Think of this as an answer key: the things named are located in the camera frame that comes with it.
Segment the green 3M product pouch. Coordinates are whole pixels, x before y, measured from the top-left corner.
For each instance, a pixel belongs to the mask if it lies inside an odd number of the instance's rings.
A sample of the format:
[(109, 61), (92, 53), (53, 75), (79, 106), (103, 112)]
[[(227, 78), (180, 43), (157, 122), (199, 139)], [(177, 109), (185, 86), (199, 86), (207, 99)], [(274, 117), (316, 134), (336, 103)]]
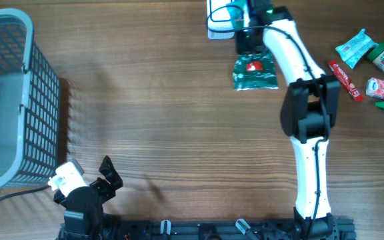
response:
[[(260, 25), (260, 12), (272, 8), (270, 0), (236, 0), (229, 4), (228, 12), (237, 32), (245, 30), (245, 27)], [(233, 86), (238, 91), (278, 88), (271, 52), (268, 50), (265, 54), (238, 54), (233, 69)]]

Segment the pale teal packet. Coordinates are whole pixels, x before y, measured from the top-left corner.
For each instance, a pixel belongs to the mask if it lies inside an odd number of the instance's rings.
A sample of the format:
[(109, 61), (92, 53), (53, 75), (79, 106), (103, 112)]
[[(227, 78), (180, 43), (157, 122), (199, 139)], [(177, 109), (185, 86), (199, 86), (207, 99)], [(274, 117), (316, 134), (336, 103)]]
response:
[(348, 42), (335, 48), (351, 69), (354, 69), (361, 58), (370, 50), (377, 47), (379, 44), (374, 42), (366, 33), (365, 29), (361, 29), (356, 36), (352, 37)]

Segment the red stick packet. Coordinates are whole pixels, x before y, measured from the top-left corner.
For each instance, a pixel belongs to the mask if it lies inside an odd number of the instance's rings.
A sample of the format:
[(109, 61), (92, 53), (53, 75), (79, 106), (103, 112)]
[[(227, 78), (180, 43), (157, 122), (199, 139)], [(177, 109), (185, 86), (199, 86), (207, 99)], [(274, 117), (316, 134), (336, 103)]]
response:
[(353, 84), (346, 72), (340, 67), (336, 60), (328, 62), (329, 68), (332, 70), (336, 78), (341, 82), (342, 86), (350, 94), (350, 96), (356, 101), (360, 102), (363, 100), (363, 95), (360, 94), (356, 86)]

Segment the small red white packet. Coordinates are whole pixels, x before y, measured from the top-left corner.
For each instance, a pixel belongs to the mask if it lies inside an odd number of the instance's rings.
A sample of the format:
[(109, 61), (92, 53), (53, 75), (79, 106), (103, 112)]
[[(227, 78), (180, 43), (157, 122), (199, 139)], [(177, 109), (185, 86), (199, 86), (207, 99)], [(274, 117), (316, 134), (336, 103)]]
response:
[(384, 80), (370, 78), (367, 82), (366, 95), (384, 99)]

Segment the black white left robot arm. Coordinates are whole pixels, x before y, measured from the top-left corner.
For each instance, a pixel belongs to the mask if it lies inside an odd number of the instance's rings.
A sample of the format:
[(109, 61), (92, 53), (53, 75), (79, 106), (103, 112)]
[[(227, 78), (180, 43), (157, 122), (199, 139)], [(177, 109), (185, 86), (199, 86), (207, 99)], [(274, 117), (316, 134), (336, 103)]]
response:
[(104, 178), (88, 184), (81, 166), (72, 160), (56, 168), (49, 179), (48, 186), (55, 192), (53, 201), (65, 208), (58, 239), (119, 238), (121, 219), (104, 213), (103, 204), (114, 198), (123, 180), (108, 156), (104, 156), (99, 172)]

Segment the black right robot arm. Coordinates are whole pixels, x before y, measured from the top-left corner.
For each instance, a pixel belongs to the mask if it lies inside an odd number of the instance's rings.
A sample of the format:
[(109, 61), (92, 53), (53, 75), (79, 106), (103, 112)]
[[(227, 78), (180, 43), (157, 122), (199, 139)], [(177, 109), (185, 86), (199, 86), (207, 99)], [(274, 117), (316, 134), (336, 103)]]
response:
[(303, 44), (286, 7), (269, 1), (239, 6), (235, 32), (239, 54), (269, 50), (287, 83), (281, 128), (291, 140), (297, 168), (293, 239), (338, 239), (327, 197), (326, 152), (336, 121), (339, 82), (326, 75)]

